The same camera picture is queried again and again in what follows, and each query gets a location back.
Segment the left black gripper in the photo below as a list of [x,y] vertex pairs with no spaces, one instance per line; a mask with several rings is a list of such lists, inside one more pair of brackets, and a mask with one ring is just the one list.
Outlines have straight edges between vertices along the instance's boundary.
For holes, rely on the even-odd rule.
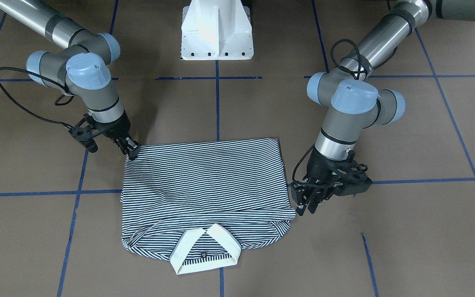
[[[296,180],[298,167],[310,154],[306,175],[301,181]],[[338,197],[366,192],[372,185],[367,176],[367,165],[355,161],[355,151],[349,149],[347,159],[330,160],[311,146],[296,164],[292,173],[292,198],[296,203],[296,213],[303,216],[306,208],[314,214],[322,201],[333,195]]]

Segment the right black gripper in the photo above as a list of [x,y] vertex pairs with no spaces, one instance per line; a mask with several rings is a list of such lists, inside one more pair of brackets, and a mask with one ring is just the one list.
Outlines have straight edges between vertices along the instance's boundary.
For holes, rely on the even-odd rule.
[[140,143],[131,138],[130,127],[126,111],[117,120],[109,123],[98,122],[86,113],[77,126],[68,129],[68,133],[90,153],[98,151],[94,138],[103,135],[113,141],[130,160],[135,160],[141,147]]

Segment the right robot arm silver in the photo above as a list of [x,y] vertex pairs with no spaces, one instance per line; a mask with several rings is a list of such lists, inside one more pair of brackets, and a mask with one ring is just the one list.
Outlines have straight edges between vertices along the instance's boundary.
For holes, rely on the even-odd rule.
[[108,66],[120,57],[120,45],[108,33],[94,34],[40,0],[0,0],[0,11],[61,47],[58,53],[37,51],[24,73],[42,86],[60,90],[63,97],[80,97],[87,113],[74,126],[53,120],[87,151],[95,153],[95,135],[111,139],[134,160],[140,143],[129,133],[130,120]]

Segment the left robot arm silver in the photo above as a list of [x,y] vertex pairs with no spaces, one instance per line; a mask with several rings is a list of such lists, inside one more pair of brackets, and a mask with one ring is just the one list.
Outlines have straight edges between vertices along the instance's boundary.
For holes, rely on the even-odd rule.
[[292,173],[297,215],[314,214],[332,196],[363,193],[372,185],[367,165],[355,160],[355,145],[364,129],[399,120],[406,103],[398,91],[379,90],[367,78],[431,18],[475,22],[475,0],[398,0],[360,43],[335,42],[330,51],[334,68],[310,77],[307,96],[327,107],[327,113],[314,145],[304,154],[304,177],[297,180],[296,171]]

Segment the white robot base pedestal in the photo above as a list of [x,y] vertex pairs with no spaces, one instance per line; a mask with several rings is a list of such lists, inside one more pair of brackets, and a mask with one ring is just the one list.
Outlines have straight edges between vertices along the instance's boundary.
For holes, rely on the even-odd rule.
[[192,0],[182,9],[181,59],[253,59],[250,8],[246,0]]

